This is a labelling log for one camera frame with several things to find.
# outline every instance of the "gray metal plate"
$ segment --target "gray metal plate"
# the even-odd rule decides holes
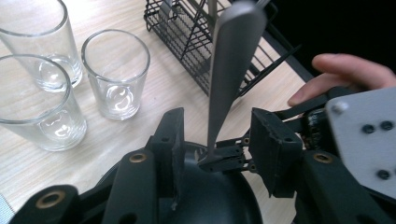
[[[346,168],[364,187],[393,199],[396,199],[395,99],[396,88],[389,88],[334,98],[326,104],[334,141]],[[381,127],[384,121],[390,121],[393,128]]]

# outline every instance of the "light wood surface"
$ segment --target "light wood surface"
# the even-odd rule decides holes
[[[145,0],[64,0],[80,52],[91,34],[107,28],[121,29],[141,38],[148,46],[151,64],[142,105],[124,121],[103,118],[86,77],[74,94],[88,123],[82,142],[64,152],[48,152],[0,127],[0,193],[17,211],[39,190],[68,184],[80,193],[91,189],[106,171],[132,150],[143,147],[154,134],[164,112],[185,108],[185,138],[205,145],[208,98],[178,60],[143,20]],[[9,54],[0,42],[0,56]],[[287,108],[287,100],[304,82],[282,63],[244,97],[237,99],[218,140],[242,136],[249,127],[252,107]],[[259,201],[264,223],[290,223],[295,215],[292,199],[268,198],[258,175],[244,174]]]

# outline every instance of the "glass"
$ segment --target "glass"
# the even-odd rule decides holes
[[[84,42],[81,56],[100,113],[110,119],[132,117],[149,70],[146,45],[128,32],[104,30]]]
[[[11,53],[52,59],[66,70],[76,87],[83,66],[65,4],[60,0],[1,0],[0,8],[0,39]]]
[[[50,151],[75,147],[87,124],[64,69],[48,58],[0,58],[0,125]]]

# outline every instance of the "finger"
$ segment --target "finger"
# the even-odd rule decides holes
[[[369,90],[396,86],[396,77],[386,66],[348,54],[319,54],[312,65],[322,73],[338,74]]]
[[[288,100],[288,105],[294,106],[308,99],[321,95],[335,86],[350,85],[350,81],[342,76],[324,73],[309,80]]]

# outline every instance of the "dish rack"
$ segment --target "dish rack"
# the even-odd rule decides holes
[[[230,5],[230,1],[219,0],[218,15]],[[272,31],[275,31],[275,27],[270,24],[276,14],[275,6],[272,6],[273,16],[269,19],[266,30],[270,27]],[[208,26],[208,22],[212,22],[212,19],[207,11],[206,0],[198,2],[195,0],[147,0],[144,13],[147,29],[157,34],[205,94],[209,94],[212,50],[212,37]],[[286,43],[288,50],[279,55],[275,50],[265,47],[268,43],[262,38],[237,97],[246,94],[298,49],[293,48],[280,33],[272,33],[275,33],[275,39]]]

